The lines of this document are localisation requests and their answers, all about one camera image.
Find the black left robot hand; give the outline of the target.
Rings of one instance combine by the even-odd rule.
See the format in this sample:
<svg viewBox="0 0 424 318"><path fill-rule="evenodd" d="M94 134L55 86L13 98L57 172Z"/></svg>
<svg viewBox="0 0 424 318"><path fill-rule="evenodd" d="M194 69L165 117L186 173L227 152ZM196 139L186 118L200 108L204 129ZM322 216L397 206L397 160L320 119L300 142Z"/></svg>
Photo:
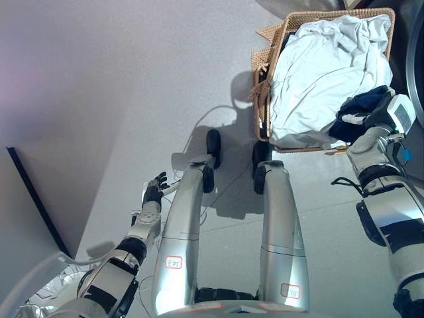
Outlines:
<svg viewBox="0 0 424 318"><path fill-rule="evenodd" d="M146 188L142 193L142 206L148 202L157 202L160 205L164 196L167 196L178 189L181 180L177 180L171 184L168 184L167 180L167 173L161 172L153 180L150 180L147 183Z"/></svg>

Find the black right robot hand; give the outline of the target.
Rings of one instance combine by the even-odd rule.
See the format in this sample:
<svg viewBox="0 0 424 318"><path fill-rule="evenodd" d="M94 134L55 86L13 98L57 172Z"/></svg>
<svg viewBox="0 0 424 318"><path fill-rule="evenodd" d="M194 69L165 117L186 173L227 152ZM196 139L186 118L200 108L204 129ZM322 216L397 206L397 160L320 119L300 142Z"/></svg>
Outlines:
<svg viewBox="0 0 424 318"><path fill-rule="evenodd" d="M366 130L371 127L382 126L393 132L396 130L396 124L388 113L388 106L392 99L393 97L390 94L385 95L371 113L346 114L341 116L341 120L345 123L360 125Z"/></svg>

